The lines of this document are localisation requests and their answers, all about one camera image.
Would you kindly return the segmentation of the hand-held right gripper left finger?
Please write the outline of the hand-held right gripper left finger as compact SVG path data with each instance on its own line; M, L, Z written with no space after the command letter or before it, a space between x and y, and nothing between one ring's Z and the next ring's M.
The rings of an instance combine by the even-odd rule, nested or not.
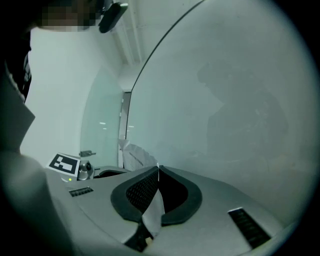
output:
M158 190L159 168L142 172L113 189L110 200L116 212L126 221L139 223Z

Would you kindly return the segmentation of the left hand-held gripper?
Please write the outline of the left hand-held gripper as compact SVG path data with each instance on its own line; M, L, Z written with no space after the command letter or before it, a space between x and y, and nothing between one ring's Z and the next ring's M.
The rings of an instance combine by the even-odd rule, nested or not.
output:
M66 183L106 178L129 172L125 168L110 165L93 166L88 160L59 152L49 160L46 169L58 173Z

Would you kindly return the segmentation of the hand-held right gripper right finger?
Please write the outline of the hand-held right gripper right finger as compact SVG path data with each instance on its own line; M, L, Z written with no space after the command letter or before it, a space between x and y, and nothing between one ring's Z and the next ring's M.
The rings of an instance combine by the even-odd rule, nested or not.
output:
M185 223L197 212L203 201L202 192L195 183L163 165L159 167L158 189L164 206L162 226Z

